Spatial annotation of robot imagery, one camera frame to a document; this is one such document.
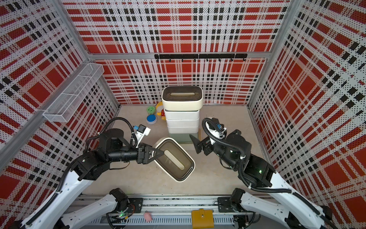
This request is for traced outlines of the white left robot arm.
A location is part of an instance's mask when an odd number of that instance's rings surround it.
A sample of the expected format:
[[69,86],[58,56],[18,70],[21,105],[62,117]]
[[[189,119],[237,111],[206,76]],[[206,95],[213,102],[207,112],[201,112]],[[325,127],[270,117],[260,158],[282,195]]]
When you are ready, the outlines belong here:
[[62,214],[91,182],[95,181],[103,172],[110,169],[112,162],[130,162],[149,164],[161,157],[164,152],[150,145],[139,143],[134,128],[130,122],[122,118],[130,131],[131,140],[124,139],[120,129],[107,127],[117,118],[108,121],[97,136],[86,140],[85,150],[64,171],[60,183],[50,197],[27,219],[15,221],[13,229],[55,229],[60,225]]

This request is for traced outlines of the white bamboo-lid tissue box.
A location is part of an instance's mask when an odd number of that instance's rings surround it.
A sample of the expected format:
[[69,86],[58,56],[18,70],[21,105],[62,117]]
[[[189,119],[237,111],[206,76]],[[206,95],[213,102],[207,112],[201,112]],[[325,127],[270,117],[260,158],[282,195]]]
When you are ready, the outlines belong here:
[[195,134],[199,127],[167,127],[170,134]]

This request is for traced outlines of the white bamboo-lid box corner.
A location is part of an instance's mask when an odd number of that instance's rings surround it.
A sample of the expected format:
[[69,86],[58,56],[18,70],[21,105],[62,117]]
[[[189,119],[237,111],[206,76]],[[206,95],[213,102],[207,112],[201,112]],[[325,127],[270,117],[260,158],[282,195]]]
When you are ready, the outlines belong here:
[[199,119],[195,120],[166,120],[167,126],[172,128],[198,127]]

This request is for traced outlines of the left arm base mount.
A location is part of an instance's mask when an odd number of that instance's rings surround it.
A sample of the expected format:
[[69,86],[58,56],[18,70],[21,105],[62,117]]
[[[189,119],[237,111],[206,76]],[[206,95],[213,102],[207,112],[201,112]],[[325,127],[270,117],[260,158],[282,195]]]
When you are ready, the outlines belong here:
[[123,215],[141,213],[143,207],[143,198],[128,198],[117,203],[115,212]]

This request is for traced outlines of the mint green square tissue box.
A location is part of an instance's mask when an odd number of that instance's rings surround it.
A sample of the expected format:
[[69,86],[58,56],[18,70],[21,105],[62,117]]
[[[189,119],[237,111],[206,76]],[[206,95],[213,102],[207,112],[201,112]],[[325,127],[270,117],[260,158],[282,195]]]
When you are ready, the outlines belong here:
[[171,138],[173,138],[176,142],[182,143],[182,144],[191,144],[192,140],[190,138],[190,135],[194,136],[195,138],[200,140],[200,133],[180,133],[180,134],[169,134]]

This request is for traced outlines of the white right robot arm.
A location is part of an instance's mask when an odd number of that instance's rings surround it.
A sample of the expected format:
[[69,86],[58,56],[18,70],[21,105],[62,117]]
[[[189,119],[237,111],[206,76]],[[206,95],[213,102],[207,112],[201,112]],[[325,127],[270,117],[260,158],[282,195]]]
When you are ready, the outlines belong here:
[[332,221],[331,208],[309,201],[288,184],[266,160],[253,155],[252,145],[241,135],[241,131],[228,133],[217,118],[204,118],[202,128],[207,134],[204,140],[200,141],[190,135],[197,153],[215,153],[221,165],[237,172],[238,178],[249,190],[269,194],[277,201],[274,203],[258,198],[236,188],[230,197],[235,211],[259,213],[288,229],[336,228]]

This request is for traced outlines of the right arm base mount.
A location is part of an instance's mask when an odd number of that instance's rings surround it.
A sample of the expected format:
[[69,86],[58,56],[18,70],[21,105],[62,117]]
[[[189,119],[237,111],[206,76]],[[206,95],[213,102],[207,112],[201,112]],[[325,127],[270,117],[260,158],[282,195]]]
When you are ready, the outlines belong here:
[[244,212],[244,209],[237,203],[232,202],[229,197],[218,197],[217,205],[220,213]]

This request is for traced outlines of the cream box dark lid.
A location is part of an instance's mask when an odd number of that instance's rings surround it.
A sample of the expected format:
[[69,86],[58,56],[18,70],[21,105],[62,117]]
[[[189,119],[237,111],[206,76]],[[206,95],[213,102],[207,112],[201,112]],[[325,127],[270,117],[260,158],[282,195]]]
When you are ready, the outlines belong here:
[[173,138],[163,137],[153,148],[163,151],[164,154],[155,163],[174,181],[184,182],[193,173],[195,161]]
[[203,107],[204,96],[198,86],[168,86],[162,92],[167,111],[197,111]]

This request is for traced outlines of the white box grey lid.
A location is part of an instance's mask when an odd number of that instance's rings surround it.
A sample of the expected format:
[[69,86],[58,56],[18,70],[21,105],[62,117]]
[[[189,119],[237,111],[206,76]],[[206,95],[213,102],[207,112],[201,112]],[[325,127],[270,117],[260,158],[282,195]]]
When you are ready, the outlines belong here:
[[197,111],[168,111],[164,109],[166,120],[197,120],[200,110]]

